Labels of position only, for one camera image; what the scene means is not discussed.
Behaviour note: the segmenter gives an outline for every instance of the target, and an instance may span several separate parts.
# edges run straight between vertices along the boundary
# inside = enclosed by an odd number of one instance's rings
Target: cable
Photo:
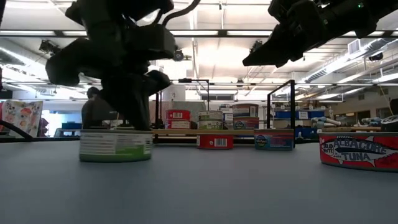
[[[189,6],[186,7],[185,9],[182,9],[182,10],[180,10],[180,11],[178,11],[178,12],[173,12],[173,13],[171,13],[170,15],[166,16],[166,18],[164,18],[164,20],[163,20],[163,22],[162,22],[162,25],[163,25],[163,26],[166,26],[167,23],[168,23],[171,19],[176,18],[176,17],[179,17],[179,16],[184,16],[184,15],[188,14],[190,11],[194,10],[194,9],[199,5],[200,1],[201,1],[201,0],[193,0],[192,3],[191,3],[191,5],[189,5]]]

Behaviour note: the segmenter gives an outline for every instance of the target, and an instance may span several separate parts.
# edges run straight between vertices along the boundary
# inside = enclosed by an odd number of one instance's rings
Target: wooden board
[[[323,128],[323,132],[356,132],[356,131],[381,131],[380,127],[337,127]]]
[[[233,134],[233,135],[254,135],[254,130],[185,130],[185,129],[153,129],[154,134],[178,135],[178,134]]]

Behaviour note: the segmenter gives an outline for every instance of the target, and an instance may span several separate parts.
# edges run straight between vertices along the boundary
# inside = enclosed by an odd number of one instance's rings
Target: tuna can
[[[222,121],[199,121],[198,129],[215,129],[222,130],[223,122]]]
[[[198,149],[232,149],[234,136],[232,134],[200,134],[197,136]]]
[[[323,164],[398,172],[397,133],[319,133]]]
[[[81,130],[79,158],[83,162],[134,162],[151,157],[152,132]]]
[[[259,116],[259,105],[252,103],[233,105],[234,118],[250,117],[257,118]]]
[[[181,119],[166,120],[165,129],[191,129],[191,121]]]
[[[166,120],[182,119],[191,121],[191,111],[189,110],[167,110]]]
[[[259,128],[259,118],[234,118],[235,130],[253,130]]]
[[[266,151],[291,151],[294,148],[294,130],[254,130],[254,147]]]
[[[222,121],[222,111],[200,111],[198,112],[198,121]]]

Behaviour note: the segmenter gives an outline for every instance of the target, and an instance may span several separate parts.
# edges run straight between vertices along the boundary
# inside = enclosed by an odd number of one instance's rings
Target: fish illustration
[[[398,149],[374,142],[374,136],[367,139],[337,136],[337,138],[328,141],[320,138],[320,144],[321,150],[332,158],[338,159],[340,164],[344,161],[366,161],[375,166],[375,159],[398,153]]]

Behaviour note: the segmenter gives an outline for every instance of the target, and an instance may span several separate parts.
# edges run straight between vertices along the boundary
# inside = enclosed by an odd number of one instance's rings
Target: black metal stand
[[[296,108],[295,108],[295,81],[289,80],[267,95],[267,129],[271,128],[271,96],[281,88],[290,85],[290,128],[295,131]]]

